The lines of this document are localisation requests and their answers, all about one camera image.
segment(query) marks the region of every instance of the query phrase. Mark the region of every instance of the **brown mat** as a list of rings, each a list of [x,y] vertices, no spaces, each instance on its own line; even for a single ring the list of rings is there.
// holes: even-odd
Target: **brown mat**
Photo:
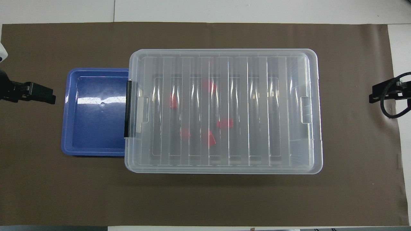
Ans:
[[[56,105],[0,101],[0,224],[408,225],[398,124],[368,103],[393,76],[386,25],[73,23],[3,25],[12,80]],[[128,67],[143,48],[310,48],[319,58],[324,168],[299,175],[136,174],[122,158],[60,149],[67,73]],[[394,108],[394,103],[387,105]]]

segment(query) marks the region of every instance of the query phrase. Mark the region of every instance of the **white table surface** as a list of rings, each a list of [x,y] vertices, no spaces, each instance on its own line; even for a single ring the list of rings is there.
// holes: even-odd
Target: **white table surface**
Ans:
[[[114,21],[388,24],[394,76],[411,71],[411,3],[406,0],[0,0],[0,29],[9,23]],[[397,101],[397,111],[405,107],[405,100]],[[399,118],[398,124],[411,220],[411,113]],[[112,226],[109,230],[250,228]]]

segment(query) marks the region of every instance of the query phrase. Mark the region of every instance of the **blue plastic tray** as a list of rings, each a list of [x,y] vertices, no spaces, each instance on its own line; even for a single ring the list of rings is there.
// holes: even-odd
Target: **blue plastic tray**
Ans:
[[[67,76],[61,149],[124,156],[127,68],[75,68]]]

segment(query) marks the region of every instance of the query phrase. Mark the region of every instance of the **black latch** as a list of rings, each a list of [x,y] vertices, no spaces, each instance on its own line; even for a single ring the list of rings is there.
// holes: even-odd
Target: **black latch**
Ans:
[[[3,70],[0,70],[0,99],[14,103],[19,100],[35,100],[55,104],[55,95],[51,88],[33,82],[11,81]]]
[[[127,81],[127,93],[126,93],[126,115],[124,120],[124,137],[130,137],[129,127],[130,127],[130,106],[131,106],[131,88],[133,82],[131,80]]]
[[[400,80],[407,75],[411,75],[411,72],[403,73],[395,78],[372,86],[372,94],[368,96],[369,103],[380,102],[383,114],[390,119],[398,118],[409,112],[411,110],[411,81],[401,82]],[[390,115],[384,106],[384,100],[386,99],[407,99],[407,108],[396,115]]]

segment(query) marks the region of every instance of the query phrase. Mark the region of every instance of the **transparent plastic lid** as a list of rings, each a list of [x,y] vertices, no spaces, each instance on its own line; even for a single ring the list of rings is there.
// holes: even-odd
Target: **transparent plastic lid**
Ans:
[[[125,164],[137,173],[315,174],[323,165],[310,49],[139,50]]]

